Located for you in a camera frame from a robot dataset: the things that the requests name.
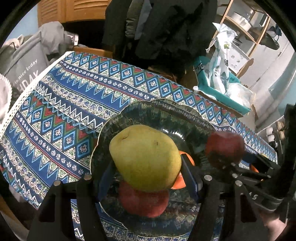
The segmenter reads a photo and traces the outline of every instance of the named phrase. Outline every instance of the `apple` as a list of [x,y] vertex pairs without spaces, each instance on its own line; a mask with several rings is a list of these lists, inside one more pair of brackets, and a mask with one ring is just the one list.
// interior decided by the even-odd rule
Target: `apple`
[[143,192],[132,188],[126,181],[119,184],[119,201],[130,214],[155,218],[161,215],[168,205],[169,191]]
[[213,167],[240,163],[244,155],[244,140],[237,134],[226,131],[211,133],[207,140],[205,155]]

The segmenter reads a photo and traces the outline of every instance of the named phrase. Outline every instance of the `pear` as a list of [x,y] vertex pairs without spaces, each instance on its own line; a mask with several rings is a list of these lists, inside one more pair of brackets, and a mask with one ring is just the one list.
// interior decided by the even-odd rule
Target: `pear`
[[171,188],[181,169],[174,141],[149,126],[124,129],[111,140],[109,151],[124,180],[140,191]]

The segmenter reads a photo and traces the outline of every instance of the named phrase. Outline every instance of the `lace trim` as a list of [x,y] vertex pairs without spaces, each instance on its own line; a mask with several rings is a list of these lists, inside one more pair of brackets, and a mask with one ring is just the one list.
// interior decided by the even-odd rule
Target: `lace trim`
[[4,120],[6,119],[7,113],[9,111],[9,106],[10,106],[10,103],[11,103],[12,87],[11,87],[11,84],[10,84],[9,80],[4,75],[0,74],[0,80],[2,80],[4,82],[4,85],[8,89],[7,103],[4,105],[4,107],[1,107],[1,115],[0,115],[0,118],[3,117],[3,122],[2,123],[4,123]]
[[66,52],[62,57],[57,59],[55,62],[53,62],[50,66],[48,66],[44,71],[40,73],[24,90],[24,92],[20,95],[20,97],[17,99],[15,104],[12,106],[10,111],[5,115],[4,120],[0,126],[0,139],[3,137],[4,132],[6,131],[9,123],[12,121],[13,117],[15,116],[16,112],[20,109],[21,105],[24,103],[24,101],[28,98],[28,96],[31,94],[33,89],[38,85],[39,81],[62,59],[67,57],[70,53],[73,51]]

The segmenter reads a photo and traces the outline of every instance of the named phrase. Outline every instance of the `wooden cabinet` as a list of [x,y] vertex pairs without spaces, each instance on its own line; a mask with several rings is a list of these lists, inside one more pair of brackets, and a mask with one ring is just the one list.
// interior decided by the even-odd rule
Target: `wooden cabinet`
[[65,0],[41,0],[38,3],[38,25],[59,21],[64,23],[66,19]]
[[38,24],[51,21],[72,22],[105,19],[111,0],[41,0],[38,3]]
[[105,19],[105,11],[111,0],[66,0],[66,22]]

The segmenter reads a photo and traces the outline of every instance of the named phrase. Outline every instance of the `blue patterned tablecloth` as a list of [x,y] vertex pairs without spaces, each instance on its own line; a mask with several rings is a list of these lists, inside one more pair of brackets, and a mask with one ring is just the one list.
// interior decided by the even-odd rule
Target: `blue patterned tablecloth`
[[[108,119],[132,102],[156,98],[193,107],[216,130],[239,133],[246,150],[276,161],[276,152],[235,115],[183,86],[112,59],[72,52],[38,82],[9,123],[0,140],[0,169],[38,208],[55,180],[73,182],[89,173],[92,151]],[[72,216],[76,236],[83,238],[75,202]],[[132,233],[103,225],[109,237],[133,240]]]

